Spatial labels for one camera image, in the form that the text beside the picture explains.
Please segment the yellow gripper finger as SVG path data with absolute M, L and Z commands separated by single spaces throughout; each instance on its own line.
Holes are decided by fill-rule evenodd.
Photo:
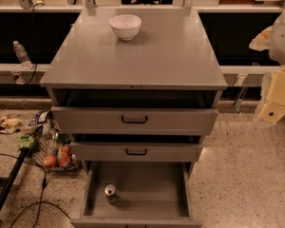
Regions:
M 262 80 L 261 101 L 256 107 L 254 124 L 257 127 L 275 125 L 285 116 L 285 66 Z
M 249 44 L 249 48 L 256 51 L 268 49 L 270 46 L 272 28 L 272 26 L 269 26 L 257 35 Z

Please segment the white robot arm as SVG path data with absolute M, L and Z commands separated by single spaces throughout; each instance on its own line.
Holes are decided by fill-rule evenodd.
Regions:
M 273 61 L 280 63 L 274 73 L 267 73 L 262 81 L 261 103 L 256 108 L 254 124 L 269 127 L 285 115 L 285 9 L 274 24 L 255 37 L 249 48 L 256 51 L 268 50 Z

